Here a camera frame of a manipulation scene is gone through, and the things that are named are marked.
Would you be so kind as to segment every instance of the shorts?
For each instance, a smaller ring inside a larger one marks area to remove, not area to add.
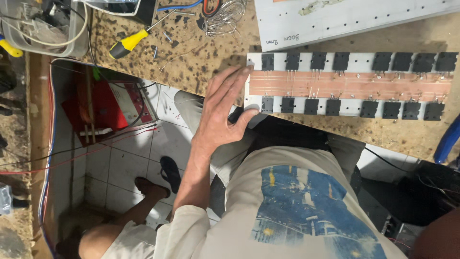
[[[130,221],[101,259],[149,259],[153,257],[155,242],[156,231],[153,228]]]

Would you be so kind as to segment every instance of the hand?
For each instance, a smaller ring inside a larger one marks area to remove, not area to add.
[[[210,157],[220,145],[241,140],[248,122],[259,113],[257,109],[249,109],[235,124],[227,120],[233,103],[253,70],[253,65],[229,67],[209,80],[200,126],[192,139],[192,147],[198,148],[203,155]]]

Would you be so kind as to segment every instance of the yellow screwdriver handle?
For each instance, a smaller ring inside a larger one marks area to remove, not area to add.
[[[140,32],[133,34],[123,40],[115,43],[110,48],[109,54],[113,59],[120,59],[128,55],[134,47],[141,41],[141,39],[147,37],[149,34],[146,30],[142,29]]]
[[[13,56],[15,58],[22,57],[22,55],[23,55],[22,50],[11,46],[10,43],[7,42],[5,39],[0,40],[0,46],[2,46],[6,50],[6,52],[8,52],[8,54],[10,54],[11,56]]]

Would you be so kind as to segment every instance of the plastic bag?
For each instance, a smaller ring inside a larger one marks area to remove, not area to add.
[[[0,214],[8,215],[12,212],[13,194],[11,186],[0,183]]]
[[[85,3],[107,3],[107,4],[121,4],[121,3],[137,3],[139,0],[74,0]]]

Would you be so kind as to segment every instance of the white cable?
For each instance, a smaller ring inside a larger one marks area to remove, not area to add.
[[[26,37],[26,38],[29,38],[37,43],[40,43],[40,44],[43,44],[43,45],[47,45],[47,46],[54,46],[54,47],[60,47],[60,46],[65,46],[65,45],[68,45],[74,41],[76,41],[82,34],[83,32],[85,31],[86,29],[86,25],[88,24],[88,9],[86,7],[86,4],[83,3],[83,6],[85,7],[85,22],[83,23],[83,27],[81,28],[80,32],[77,34],[77,36],[75,36],[73,39],[71,39],[70,41],[68,42],[64,42],[64,43],[48,43],[48,42],[43,42],[43,41],[39,41],[35,38],[32,38],[31,36],[23,33],[20,29],[16,28],[16,26],[12,25],[11,23],[5,21],[4,18],[2,18],[2,22],[4,22],[6,25],[10,26],[11,28],[15,29],[16,31],[18,31],[22,36]]]

